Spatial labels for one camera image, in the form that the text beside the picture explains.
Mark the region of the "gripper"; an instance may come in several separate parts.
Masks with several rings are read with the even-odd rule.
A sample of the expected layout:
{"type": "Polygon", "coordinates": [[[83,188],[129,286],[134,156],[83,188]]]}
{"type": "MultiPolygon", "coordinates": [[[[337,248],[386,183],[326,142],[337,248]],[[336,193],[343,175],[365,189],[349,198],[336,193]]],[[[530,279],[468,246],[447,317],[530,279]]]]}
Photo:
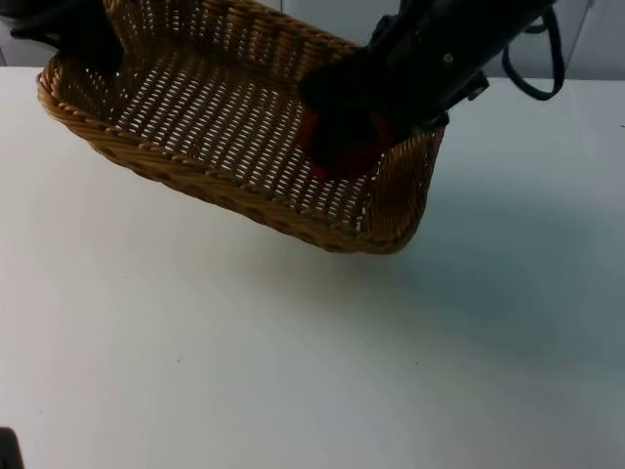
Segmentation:
{"type": "Polygon", "coordinates": [[[401,9],[367,48],[307,73],[305,107],[317,172],[370,172],[391,128],[438,128],[489,87],[484,67],[518,35],[515,9],[401,9]]]}
{"type": "Polygon", "coordinates": [[[103,1],[1,1],[1,22],[14,39],[60,51],[89,68],[115,72],[124,57],[103,1]]]}

